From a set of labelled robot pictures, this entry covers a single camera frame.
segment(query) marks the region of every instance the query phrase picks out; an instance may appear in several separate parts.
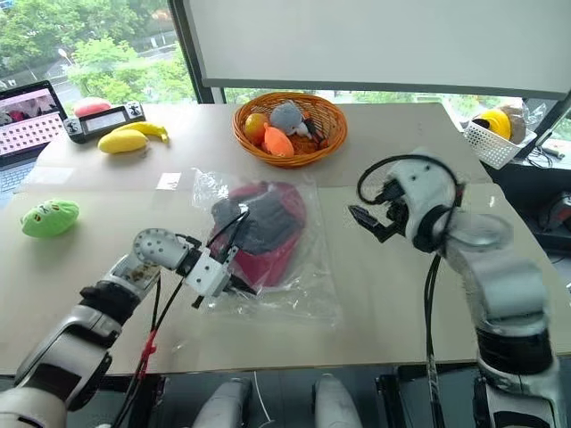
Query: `table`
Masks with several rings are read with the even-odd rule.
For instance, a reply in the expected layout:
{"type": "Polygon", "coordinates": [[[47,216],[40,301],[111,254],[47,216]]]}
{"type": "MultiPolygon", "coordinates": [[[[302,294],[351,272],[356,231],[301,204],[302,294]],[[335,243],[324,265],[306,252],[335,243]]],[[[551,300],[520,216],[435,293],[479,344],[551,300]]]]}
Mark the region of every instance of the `table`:
{"type": "MultiPolygon", "coordinates": [[[[78,302],[83,286],[98,280],[130,249],[139,230],[167,227],[205,237],[211,220],[191,206],[187,191],[192,188],[193,175],[188,172],[192,166],[249,177],[283,178],[303,173],[315,177],[343,318],[331,326],[213,317],[190,308],[194,295],[187,290],[179,295],[157,336],[151,372],[424,361],[422,287],[430,256],[414,250],[400,237],[379,244],[354,223],[346,209],[357,201],[357,176],[372,161],[409,152],[423,143],[473,183],[466,192],[466,207],[496,213],[514,226],[516,251],[540,266],[550,292],[553,346],[558,354],[571,351],[567,332],[571,310],[565,287],[500,188],[489,183],[468,145],[462,145],[442,107],[344,106],[350,133],[346,146],[329,160],[299,171],[273,169],[242,151],[229,130],[233,106],[145,109],[149,120],[162,121],[170,131],[169,148],[151,143],[145,157],[140,153],[110,157],[62,138],[46,149],[37,165],[73,168],[70,178],[59,185],[32,183],[0,213],[0,251],[4,255],[0,300],[5,302],[0,312],[0,374],[14,373],[31,344],[43,338],[78,302]],[[181,111],[188,121],[178,117],[181,111]],[[397,132],[397,117],[410,127],[397,132]],[[196,126],[199,122],[209,127],[217,124],[211,128],[209,140],[205,140],[204,129],[196,126]],[[154,189],[162,172],[183,173],[178,190],[154,189]],[[18,218],[50,197],[77,201],[79,223],[50,241],[28,238],[20,232],[18,218]]],[[[166,288],[172,288],[174,276],[166,279],[166,288]]],[[[112,348],[110,374],[133,371],[147,335],[152,300],[147,298],[126,323],[124,334],[112,348]]],[[[461,280],[446,266],[439,274],[433,317],[437,359],[474,360],[476,342],[461,280]]]]}

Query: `window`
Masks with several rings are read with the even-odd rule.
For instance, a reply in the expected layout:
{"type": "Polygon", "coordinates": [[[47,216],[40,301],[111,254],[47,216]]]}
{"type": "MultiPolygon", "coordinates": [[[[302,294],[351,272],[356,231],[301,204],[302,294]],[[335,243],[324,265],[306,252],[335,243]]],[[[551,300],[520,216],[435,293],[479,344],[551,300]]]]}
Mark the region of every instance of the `window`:
{"type": "Polygon", "coordinates": [[[569,118],[569,115],[561,120],[555,129],[553,129],[553,138],[571,141],[571,118],[569,118]]]}
{"type": "Polygon", "coordinates": [[[195,102],[167,0],[0,0],[0,90],[49,79],[64,109],[195,102]]]}
{"type": "MultiPolygon", "coordinates": [[[[247,103],[256,96],[283,89],[225,88],[228,103],[247,103]]],[[[521,103],[520,98],[491,95],[421,94],[414,92],[376,91],[310,91],[306,94],[322,96],[332,103],[441,103],[457,121],[472,119],[478,112],[491,109],[502,103],[521,103]]]]}

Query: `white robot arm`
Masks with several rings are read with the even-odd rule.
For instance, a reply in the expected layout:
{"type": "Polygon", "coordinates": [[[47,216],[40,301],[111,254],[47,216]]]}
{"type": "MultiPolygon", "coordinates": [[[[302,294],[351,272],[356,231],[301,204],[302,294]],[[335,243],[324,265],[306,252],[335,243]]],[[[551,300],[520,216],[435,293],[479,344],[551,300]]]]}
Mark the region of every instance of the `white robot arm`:
{"type": "Polygon", "coordinates": [[[159,280],[161,268],[183,277],[184,284],[203,297],[218,296],[230,287],[242,288],[228,264],[194,238],[185,241],[164,229],[146,229],[133,250],[93,287],[81,291],[83,300],[53,329],[19,367],[16,387],[0,394],[2,428],[61,428],[68,410],[82,408],[93,396],[111,365],[107,351],[135,308],[159,280]]]}
{"type": "MultiPolygon", "coordinates": [[[[476,426],[567,427],[541,270],[515,253],[510,224],[455,206],[461,186],[448,167],[424,151],[378,162],[361,177],[360,187],[374,170],[393,161],[384,190],[374,200],[359,188],[365,203],[389,204],[387,217],[393,223],[383,226],[357,205],[350,212],[380,242],[403,235],[421,251],[437,251],[462,276],[481,373],[475,382],[476,426]]],[[[427,362],[434,393],[438,387],[431,371],[434,361],[427,362]]],[[[434,424],[443,426],[442,417],[434,424]]]]}

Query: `game controller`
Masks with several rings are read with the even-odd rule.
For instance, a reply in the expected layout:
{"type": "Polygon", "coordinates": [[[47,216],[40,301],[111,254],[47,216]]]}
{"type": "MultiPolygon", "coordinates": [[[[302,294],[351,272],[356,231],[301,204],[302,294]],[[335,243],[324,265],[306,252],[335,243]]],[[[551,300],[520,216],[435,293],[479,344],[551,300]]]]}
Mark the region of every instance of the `game controller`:
{"type": "Polygon", "coordinates": [[[137,101],[129,101],[120,107],[113,107],[81,118],[67,118],[63,121],[63,127],[71,141],[84,144],[110,133],[115,128],[141,120],[145,120],[143,106],[137,101]]]}

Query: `green plush toy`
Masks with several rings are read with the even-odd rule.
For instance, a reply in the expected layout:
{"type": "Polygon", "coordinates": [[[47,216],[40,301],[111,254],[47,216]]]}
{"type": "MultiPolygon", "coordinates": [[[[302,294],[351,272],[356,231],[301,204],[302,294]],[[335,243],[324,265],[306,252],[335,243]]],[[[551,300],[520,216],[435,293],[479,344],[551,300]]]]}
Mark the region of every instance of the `green plush toy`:
{"type": "Polygon", "coordinates": [[[68,230],[78,215],[79,206],[75,202],[45,201],[20,219],[21,231],[34,238],[49,238],[68,230]]]}

